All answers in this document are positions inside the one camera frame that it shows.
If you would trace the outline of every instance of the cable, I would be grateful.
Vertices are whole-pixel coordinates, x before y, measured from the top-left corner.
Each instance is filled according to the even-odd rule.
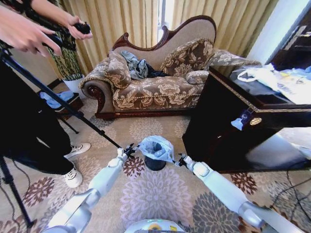
[[[311,190],[309,191],[309,193],[308,193],[305,197],[299,199],[299,201],[302,201],[302,200],[308,198],[308,197],[310,196],[310,194],[311,194]],[[296,204],[295,204],[295,206],[294,206],[294,209],[293,209],[293,211],[292,211],[292,215],[291,215],[291,218],[290,218],[291,221],[292,221],[292,219],[293,219],[293,217],[294,217],[294,213],[295,213],[295,211],[296,211],[297,206],[298,206],[298,202],[296,202]]]
[[[291,179],[290,179],[289,170],[287,170],[286,175],[287,175],[287,179],[288,179],[290,185],[293,186],[292,181],[291,181]],[[294,193],[295,193],[297,202],[298,202],[298,204],[299,204],[301,210],[302,210],[303,213],[306,215],[306,217],[308,218],[308,220],[311,222],[310,216],[307,214],[307,212],[305,211],[305,209],[302,207],[302,204],[301,204],[301,202],[300,202],[300,199],[298,198],[297,191],[296,191],[295,188],[294,188]]]
[[[291,213],[291,220],[292,220],[292,218],[293,218],[293,216],[294,216],[294,213],[295,213],[295,211],[296,211],[297,205],[299,205],[300,208],[301,208],[301,210],[303,211],[303,213],[306,215],[306,217],[308,218],[308,220],[311,222],[310,216],[307,214],[307,212],[305,211],[305,209],[304,209],[304,208],[302,207],[302,205],[301,205],[301,201],[304,200],[304,199],[306,199],[306,198],[311,194],[311,191],[310,191],[305,197],[299,199],[299,198],[298,198],[298,194],[297,194],[297,190],[295,189],[295,187],[297,187],[297,186],[299,186],[299,185],[302,185],[302,184],[304,184],[304,183],[310,181],[311,178],[308,178],[308,179],[306,179],[306,180],[303,181],[303,182],[300,182],[300,183],[298,183],[298,184],[296,184],[296,185],[293,185],[293,184],[292,184],[292,181],[291,181],[291,179],[290,179],[290,176],[289,176],[289,171],[290,171],[290,169],[291,169],[292,167],[294,167],[294,166],[297,165],[297,164],[309,163],[309,162],[310,162],[310,161],[300,161],[300,162],[298,162],[298,163],[295,163],[295,164],[290,165],[290,166],[287,168],[286,176],[287,176],[288,182],[290,183],[290,187],[289,187],[289,188],[286,188],[286,189],[284,189],[284,190],[282,190],[281,192],[279,192],[278,195],[276,196],[276,199],[273,201],[272,205],[270,206],[270,208],[272,208],[272,207],[275,205],[276,201],[278,200],[279,196],[280,196],[282,193],[287,192],[287,191],[290,190],[290,189],[293,189],[293,190],[294,190],[295,197],[296,197],[296,199],[297,199],[297,203],[295,204],[295,206],[294,206],[294,208],[293,208],[293,210],[292,210],[292,213]]]
[[[26,196],[27,196],[27,194],[28,194],[28,191],[29,191],[29,189],[30,189],[30,178],[29,178],[28,174],[27,174],[23,169],[21,169],[19,166],[17,166],[17,164],[15,163],[15,160],[14,160],[14,159],[12,159],[12,161],[13,161],[13,164],[15,165],[15,167],[16,167],[18,170],[20,170],[22,173],[24,173],[25,176],[27,177],[27,180],[28,180],[28,188],[27,188],[27,191],[26,191],[26,193],[25,193],[25,195],[24,195],[24,198],[23,198],[23,200],[22,200],[22,202],[24,202],[24,200],[25,200],[25,198],[26,198]]]
[[[9,195],[8,195],[7,192],[3,189],[2,183],[1,183],[1,179],[0,179],[0,189],[1,189],[1,191],[4,193],[4,195],[6,196],[8,202],[10,203],[10,205],[11,205],[11,207],[12,207],[12,210],[13,210],[13,211],[12,211],[12,221],[15,222],[15,223],[17,224],[17,233],[19,233],[19,231],[20,231],[20,224],[19,224],[19,223],[16,221],[16,219],[15,219],[15,207],[14,207],[14,205],[13,205],[13,203],[12,203],[12,201],[11,201]]]
[[[291,186],[291,187],[286,188],[286,189],[282,190],[281,192],[279,192],[279,193],[277,194],[277,196],[276,196],[276,199],[275,199],[274,202],[272,203],[271,208],[275,205],[276,201],[278,200],[278,197],[279,197],[282,193],[284,193],[284,192],[286,192],[286,191],[288,191],[288,190],[290,190],[290,189],[292,189],[292,188],[295,188],[295,187],[297,187],[297,186],[299,186],[299,185],[302,185],[302,184],[304,184],[304,183],[306,183],[306,182],[308,182],[308,181],[311,181],[311,178],[306,179],[306,180],[303,181],[303,182],[300,182],[300,183],[298,183],[298,184],[295,184],[294,186]]]

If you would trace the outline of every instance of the sofa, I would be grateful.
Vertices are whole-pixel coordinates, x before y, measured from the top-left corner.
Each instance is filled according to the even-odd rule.
[[[189,114],[199,100],[209,66],[259,64],[215,49],[216,25],[208,16],[192,17],[174,31],[163,26],[163,32],[151,48],[131,44],[125,33],[109,56],[81,81],[82,92],[98,102],[97,118]],[[120,55],[123,50],[146,59],[167,76],[131,80]]]

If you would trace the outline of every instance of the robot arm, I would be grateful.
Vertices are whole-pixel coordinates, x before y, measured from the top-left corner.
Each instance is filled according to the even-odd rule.
[[[247,223],[261,227],[267,223],[267,232],[302,233],[299,228],[279,215],[277,212],[254,205],[232,182],[204,162],[195,162],[183,155],[184,165],[192,171],[207,188],[231,211],[239,214]]]
[[[90,182],[89,190],[73,196],[49,222],[44,233],[81,233],[91,219],[91,210],[99,199],[105,196],[119,176],[122,167],[131,153],[138,148],[128,146],[125,150],[118,149],[118,156],[112,159]],[[177,166],[186,165],[212,193],[231,211],[239,214],[254,227],[268,224],[265,232],[302,233],[295,225],[277,212],[252,204],[245,194],[232,182],[204,162],[195,162],[183,155]]]
[[[105,196],[119,176],[123,165],[138,147],[118,149],[118,156],[112,159],[90,182],[85,193],[74,195],[48,223],[44,233],[81,233],[88,225],[91,210],[99,199]]]

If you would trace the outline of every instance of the carpet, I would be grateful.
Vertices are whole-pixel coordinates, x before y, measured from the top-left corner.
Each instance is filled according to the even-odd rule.
[[[84,102],[82,111],[85,116],[123,147],[130,143],[137,144],[144,137],[157,134],[171,141],[175,153],[185,152],[181,136],[190,119],[187,116],[120,118],[103,121],[93,116],[97,108],[96,101],[87,99]],[[92,144],[89,151],[73,157],[84,177],[81,186],[70,189],[61,176],[40,173],[18,164],[31,179],[30,189],[25,195],[28,187],[25,175],[7,160],[21,196],[25,195],[24,204],[27,211],[31,219],[36,221],[31,230],[34,233],[40,232],[72,195],[84,192],[90,180],[117,155],[113,145],[80,120],[71,117],[68,122],[79,131],[79,134],[75,134],[64,126],[72,143]],[[307,128],[297,130],[299,135],[291,130],[281,134],[295,143],[302,142],[305,146],[310,146],[308,145],[310,130]],[[285,172],[235,173],[225,174],[225,177],[238,186],[249,200],[260,206],[270,206],[278,193],[289,187]],[[294,184],[308,177],[311,177],[310,171],[290,172]],[[8,186],[3,182],[1,185],[12,198]],[[310,183],[300,185],[297,189],[299,198],[304,197],[310,191]],[[0,233],[16,233],[18,226],[11,220],[12,208],[2,192],[0,200]],[[26,226],[17,204],[13,199],[12,201],[16,210],[15,218],[20,225],[19,232],[24,233]],[[301,202],[304,210],[311,215],[309,198],[304,198]],[[311,232],[311,223],[297,205],[293,190],[281,194],[274,203],[274,209],[299,228]],[[92,219],[85,232],[121,233],[133,222],[145,218],[169,219],[177,222],[186,231],[196,233],[260,232],[260,229],[247,225],[237,214],[225,208],[203,183],[184,167],[167,164],[159,172],[150,171],[144,164],[142,154],[138,152],[134,159],[126,162],[111,191],[93,209]]]

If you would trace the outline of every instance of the black pants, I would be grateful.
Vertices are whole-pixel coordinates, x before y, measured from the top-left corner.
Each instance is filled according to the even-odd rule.
[[[2,62],[0,71],[2,155],[45,173],[68,173],[70,139],[54,110]]]

